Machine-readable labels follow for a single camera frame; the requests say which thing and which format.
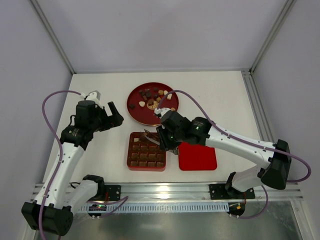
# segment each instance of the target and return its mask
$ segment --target red square plate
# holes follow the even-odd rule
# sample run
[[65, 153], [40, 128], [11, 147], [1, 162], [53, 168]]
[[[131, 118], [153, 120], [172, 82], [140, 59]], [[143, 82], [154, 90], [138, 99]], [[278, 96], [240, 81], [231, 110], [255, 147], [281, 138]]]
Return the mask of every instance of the red square plate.
[[215, 170], [216, 151], [213, 147], [183, 142], [179, 146], [179, 167], [182, 171]]

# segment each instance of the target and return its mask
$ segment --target red plate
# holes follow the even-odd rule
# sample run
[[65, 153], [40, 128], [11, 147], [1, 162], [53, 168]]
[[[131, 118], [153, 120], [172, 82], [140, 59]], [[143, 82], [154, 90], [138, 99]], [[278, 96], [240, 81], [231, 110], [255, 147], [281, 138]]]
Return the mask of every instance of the red plate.
[[[149, 89], [149, 92], [151, 93], [151, 97], [155, 94], [158, 94], [158, 92], [154, 91], [154, 88], [158, 88], [159, 90], [167, 90], [168, 92], [172, 91], [173, 89], [163, 83], [159, 82], [149, 82], [144, 83], [138, 87], [136, 87], [128, 97], [128, 100], [126, 101], [126, 107], [128, 109], [129, 114], [131, 117], [136, 120], [138, 123], [141, 123], [143, 125], [149, 125], [149, 126], [157, 126], [160, 125], [160, 118], [155, 117], [155, 108], [158, 106], [158, 103], [154, 103], [153, 106], [148, 106], [148, 100], [144, 101], [143, 97], [140, 95], [139, 91], [145, 89]], [[141, 107], [139, 105], [140, 101], [145, 102], [145, 106]], [[134, 108], [132, 109], [129, 107], [131, 104], [134, 104]], [[162, 108], [175, 108], [175, 110], [178, 110], [179, 106], [179, 100], [177, 94], [172, 94], [171, 100], [164, 100], [161, 104]]]
[[183, 142], [179, 148], [179, 167], [182, 171], [217, 169], [216, 151], [213, 147], [190, 145]]

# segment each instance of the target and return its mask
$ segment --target round red plate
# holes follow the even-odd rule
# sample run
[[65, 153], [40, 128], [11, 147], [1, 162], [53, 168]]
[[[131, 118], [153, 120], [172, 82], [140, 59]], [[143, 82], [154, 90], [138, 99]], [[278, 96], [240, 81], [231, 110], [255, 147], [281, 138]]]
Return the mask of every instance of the round red plate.
[[[150, 109], [148, 107], [148, 100], [144, 101], [143, 97], [140, 95], [139, 91], [145, 89], [149, 89], [149, 92], [152, 95], [152, 98], [155, 94], [158, 94], [158, 92], [154, 91], [154, 88], [158, 88], [159, 90], [167, 90], [168, 92], [172, 91], [173, 89], [163, 83], [159, 82], [149, 82], [144, 83], [138, 87], [136, 87], [128, 97], [128, 100], [126, 101], [126, 107], [128, 109], [129, 114], [131, 117], [136, 120], [137, 122], [143, 124], [143, 125], [149, 125], [149, 126], [156, 126], [160, 125], [160, 118], [155, 117], [155, 109]], [[141, 107], [139, 105], [140, 101], [145, 102], [145, 106]], [[134, 108], [132, 109], [129, 107], [129, 105], [134, 104]], [[161, 104], [161, 108], [175, 108], [175, 110], [178, 110], [179, 106], [179, 100], [177, 94], [172, 94], [171, 100], [164, 100]]]

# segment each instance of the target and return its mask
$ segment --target metal base plate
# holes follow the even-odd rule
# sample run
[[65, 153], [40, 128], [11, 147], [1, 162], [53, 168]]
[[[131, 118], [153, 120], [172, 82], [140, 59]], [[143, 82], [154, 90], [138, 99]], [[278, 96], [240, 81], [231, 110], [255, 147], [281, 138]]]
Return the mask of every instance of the metal base plate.
[[[225, 189], [226, 184], [225, 183], [217, 183], [217, 184], [209, 184], [209, 193], [210, 193], [210, 199], [211, 200], [231, 200], [234, 198], [231, 198], [227, 190]], [[236, 199], [243, 199], [244, 196], [239, 196]], [[255, 191], [253, 188], [249, 188], [245, 192], [245, 198], [246, 199], [255, 199]]]

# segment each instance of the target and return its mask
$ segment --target cable clip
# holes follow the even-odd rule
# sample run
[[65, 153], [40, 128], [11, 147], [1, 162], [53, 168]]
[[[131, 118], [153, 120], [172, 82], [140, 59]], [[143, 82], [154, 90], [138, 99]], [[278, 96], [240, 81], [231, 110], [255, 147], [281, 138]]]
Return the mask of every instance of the cable clip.
[[87, 97], [87, 95], [85, 93], [81, 93], [81, 95], [79, 96], [81, 99], [85, 99]]

